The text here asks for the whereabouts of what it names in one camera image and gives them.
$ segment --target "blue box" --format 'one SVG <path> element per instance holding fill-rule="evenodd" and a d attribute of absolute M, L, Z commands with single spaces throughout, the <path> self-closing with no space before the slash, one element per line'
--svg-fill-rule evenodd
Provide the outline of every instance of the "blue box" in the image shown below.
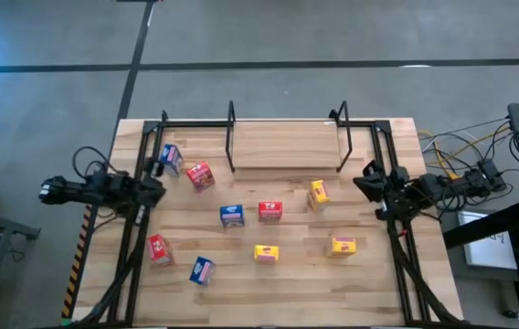
<path fill-rule="evenodd" d="M 211 282 L 211 276 L 214 271 L 214 262 L 202 257 L 197 257 L 193 272 L 190 273 L 190 281 L 200 285 L 208 285 Z"/>
<path fill-rule="evenodd" d="M 245 226 L 243 221 L 243 206 L 224 206 L 221 207 L 221 223 L 225 228 Z"/>
<path fill-rule="evenodd" d="M 180 169 L 183 168 L 183 156 L 176 145 L 166 144 L 160 155 L 160 161 L 164 164 L 166 173 L 175 177 L 180 176 Z"/>

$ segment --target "black equipment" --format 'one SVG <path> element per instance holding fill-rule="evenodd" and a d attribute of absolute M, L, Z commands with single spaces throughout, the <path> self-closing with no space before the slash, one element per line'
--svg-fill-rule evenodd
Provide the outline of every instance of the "black equipment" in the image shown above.
<path fill-rule="evenodd" d="M 479 169 L 469 170 L 458 179 L 452 180 L 444 176 L 425 174 L 410 180 L 406 168 L 394 166 L 387 176 L 383 165 L 374 160 L 363 170 L 363 177 L 356 177 L 353 182 L 369 201 L 382 203 L 382 208 L 376 210 L 376 217 L 387 221 L 387 234 L 394 260 L 408 273 L 416 285 L 419 293 L 418 299 L 425 301 L 443 324 L 461 326 L 462 321 L 449 313 L 424 282 L 419 272 L 418 256 L 412 251 L 415 249 L 415 242 L 410 222 L 420 215 L 421 210 L 431 207 L 441 200 L 444 202 L 445 199 L 458 199 L 463 196 L 463 200 L 466 202 L 467 197 L 487 197 L 492 191 L 505 189 L 505 182 L 497 168 L 491 162 L 481 162 Z M 402 223 L 402 234 L 397 233 L 396 221 Z M 404 234 L 406 234 L 409 255 L 402 249 L 399 241 Z"/>
<path fill-rule="evenodd" d="M 158 156 L 160 155 L 162 132 L 166 126 L 167 119 L 168 116 L 163 111 L 161 121 L 144 123 L 133 177 L 130 177 L 125 171 L 113 168 L 105 156 L 96 149 L 84 146 L 75 155 L 81 149 L 92 149 L 103 159 L 102 162 L 96 161 L 100 165 L 100 170 L 92 175 L 81 175 L 77 171 L 74 155 L 73 167 L 78 172 L 78 175 L 84 177 L 84 183 L 70 182 L 62 176 L 55 176 L 47 179 L 42 184 L 42 189 L 38 196 L 42 203 L 60 205 L 72 201 L 92 204 L 97 207 L 108 207 L 115 212 L 116 216 L 126 219 L 122 236 L 122 247 L 120 248 L 120 256 L 113 282 L 89 314 L 78 322 L 71 324 L 69 328 L 100 327 L 98 322 L 108 309 L 108 322 L 103 327 L 126 327 L 127 323 L 132 322 L 133 308 L 126 312 L 126 320 L 117 320 L 120 290 L 125 280 L 131 275 L 132 279 L 127 303 L 132 305 L 136 303 L 137 285 L 142 268 L 143 245 L 146 240 L 150 209 L 158 204 L 166 191 L 162 183 L 155 177 L 161 176 L 164 171 L 164 165 L 159 161 Z M 155 133 L 155 139 L 152 156 L 145 158 L 146 148 L 153 133 Z M 111 168 L 113 173 L 107 173 L 108 168 Z M 138 234 L 135 246 L 130 252 L 129 245 L 133 225 L 138 227 Z M 89 236 L 92 235 L 93 230 L 94 223 L 90 223 Z"/>
<path fill-rule="evenodd" d="M 49 178 L 42 183 L 38 197 L 47 205 L 72 201 L 108 207 L 127 218 L 141 205 L 155 207 L 165 191 L 162 183 L 149 175 L 140 182 L 127 172 L 108 174 L 102 166 L 93 175 L 87 175 L 85 183 L 70 182 L 60 175 Z"/>
<path fill-rule="evenodd" d="M 433 174 L 410 180 L 408 170 L 401 166 L 386 176 L 383 168 L 372 161 L 363 170 L 363 177 L 356 177 L 353 182 L 369 201 L 382 202 L 382 208 L 376 210 L 378 219 L 398 221 L 410 221 L 421 210 L 446 199 L 487 197 L 493 191 L 505 189 L 505 182 L 491 161 L 480 162 L 479 169 L 471 169 L 454 180 Z"/>

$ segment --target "wooden table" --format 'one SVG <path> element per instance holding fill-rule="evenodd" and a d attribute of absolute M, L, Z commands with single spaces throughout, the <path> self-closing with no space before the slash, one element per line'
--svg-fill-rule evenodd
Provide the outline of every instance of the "wooden table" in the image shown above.
<path fill-rule="evenodd" d="M 414 121 L 390 121 L 399 164 L 413 177 L 425 173 Z M 120 122 L 111 156 L 118 169 L 133 172 L 142 126 L 143 120 Z M 153 211 L 148 234 L 161 233 L 170 241 L 175 265 L 152 264 L 146 251 L 134 325 L 403 324 L 386 223 L 374 215 L 378 205 L 352 183 L 374 157 L 371 135 L 367 129 L 351 129 L 354 150 L 339 174 L 333 168 L 238 169 L 232 174 L 225 128 L 166 128 L 163 143 L 179 146 L 185 168 L 207 161 L 217 183 L 198 194 L 186 175 L 161 178 L 167 193 Z M 339 129 L 338 138 L 340 154 L 345 154 L 345 129 Z M 318 215 L 307 208 L 306 199 L 309 182 L 316 179 L 325 181 L 332 198 Z M 260 201 L 283 202 L 279 225 L 258 222 Z M 219 207 L 236 204 L 245 208 L 246 227 L 223 229 Z M 114 221 L 93 234 L 74 319 L 87 314 L 111 283 L 122 227 L 121 220 Z M 440 225 L 420 217 L 413 229 L 425 280 L 462 318 Z M 355 237 L 357 253 L 325 258 L 324 244 L 333 235 Z M 255 244 L 280 246 L 280 261 L 254 263 Z M 217 264 L 208 287 L 188 280 L 197 256 Z M 418 313 L 413 285 L 408 286 Z"/>

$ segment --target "yellow and black striped tape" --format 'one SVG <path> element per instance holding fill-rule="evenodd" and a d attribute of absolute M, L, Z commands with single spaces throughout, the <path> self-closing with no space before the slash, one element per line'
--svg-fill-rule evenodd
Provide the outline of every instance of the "yellow and black striped tape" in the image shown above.
<path fill-rule="evenodd" d="M 62 308 L 61 317 L 70 318 L 73 314 L 73 307 L 77 300 L 77 293 L 80 285 L 80 275 L 82 273 L 82 265 L 85 263 L 87 246 L 89 245 L 89 229 L 92 220 L 95 220 L 93 214 L 93 206 L 85 206 L 83 214 L 83 224 L 80 227 L 79 243 L 73 259 L 72 269 L 69 276 L 69 286 L 65 294 L 65 305 Z"/>

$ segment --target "yellow cable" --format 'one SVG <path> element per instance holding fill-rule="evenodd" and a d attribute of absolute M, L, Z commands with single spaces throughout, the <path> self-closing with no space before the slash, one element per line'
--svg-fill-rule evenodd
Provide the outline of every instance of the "yellow cable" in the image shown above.
<path fill-rule="evenodd" d="M 429 132 L 429 131 L 419 131 L 418 133 L 425 134 L 429 138 L 434 138 L 434 135 L 431 132 Z M 440 149 L 439 149 L 439 142 L 437 140 L 434 140 L 434 141 L 432 141 L 432 143 L 434 144 L 434 152 L 436 153 L 436 157 L 440 161 L 440 166 L 442 167 L 442 170 L 444 170 L 444 173 L 448 177 L 450 177 L 450 179 L 457 179 L 457 178 L 459 178 L 459 176 L 456 173 L 450 172 L 446 168 L 446 166 L 444 165 L 444 159 L 442 158 L 442 154 L 440 153 Z"/>
<path fill-rule="evenodd" d="M 496 134 L 500 134 L 500 133 L 503 133 L 503 132 L 505 132 L 505 131 L 508 131 L 509 129 L 510 129 L 509 127 L 506 127 L 505 129 L 501 129 L 501 130 L 498 131 L 498 132 L 490 133 L 490 134 L 488 134 L 488 135 L 486 135 L 486 136 L 484 136 L 484 137 L 482 137 L 482 138 L 480 138 L 480 139 L 478 139 L 478 140 L 476 140 L 476 141 L 474 141 L 474 142 L 472 142 L 472 143 L 469 143 L 469 144 L 465 145 L 463 148 L 461 148 L 461 149 L 459 149 L 458 151 L 456 151 L 455 153 L 453 153 L 453 154 L 447 156 L 445 159 L 438 160 L 438 161 L 431 162 L 431 163 L 426 163 L 426 165 L 436 165 L 436 164 L 441 164 L 441 163 L 443 163 L 443 162 L 445 162 L 445 161 L 447 161 L 447 160 L 452 159 L 454 156 L 456 156 L 457 154 L 459 154 L 459 153 L 461 153 L 462 151 L 466 150 L 467 148 L 471 147 L 472 145 L 475 145 L 475 144 L 480 143 L 480 142 L 482 142 L 482 141 L 484 141 L 484 140 L 486 140 L 486 139 L 488 139 L 488 138 L 491 138 L 491 137 L 495 136 Z"/>

